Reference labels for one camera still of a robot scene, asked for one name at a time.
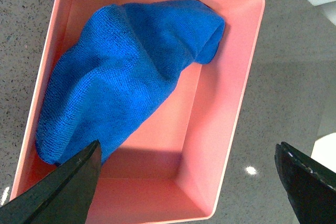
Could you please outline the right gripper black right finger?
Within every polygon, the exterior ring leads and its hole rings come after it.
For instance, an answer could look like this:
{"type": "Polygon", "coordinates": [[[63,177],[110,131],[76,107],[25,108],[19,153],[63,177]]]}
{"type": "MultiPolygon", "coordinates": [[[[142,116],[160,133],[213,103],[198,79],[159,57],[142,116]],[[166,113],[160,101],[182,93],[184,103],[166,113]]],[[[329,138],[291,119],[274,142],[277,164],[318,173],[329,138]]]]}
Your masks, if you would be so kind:
{"type": "Polygon", "coordinates": [[[335,172],[286,142],[275,165],[299,223],[335,223],[335,172]]]}

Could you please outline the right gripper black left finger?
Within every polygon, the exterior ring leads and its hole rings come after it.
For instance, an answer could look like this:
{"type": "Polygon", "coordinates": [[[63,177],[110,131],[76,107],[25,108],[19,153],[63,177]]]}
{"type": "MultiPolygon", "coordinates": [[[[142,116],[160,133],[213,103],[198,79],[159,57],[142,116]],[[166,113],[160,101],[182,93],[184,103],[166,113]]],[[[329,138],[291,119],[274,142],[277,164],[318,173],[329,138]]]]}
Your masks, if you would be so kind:
{"type": "Polygon", "coordinates": [[[1,223],[85,223],[101,171],[94,141],[1,207],[1,223]]]}

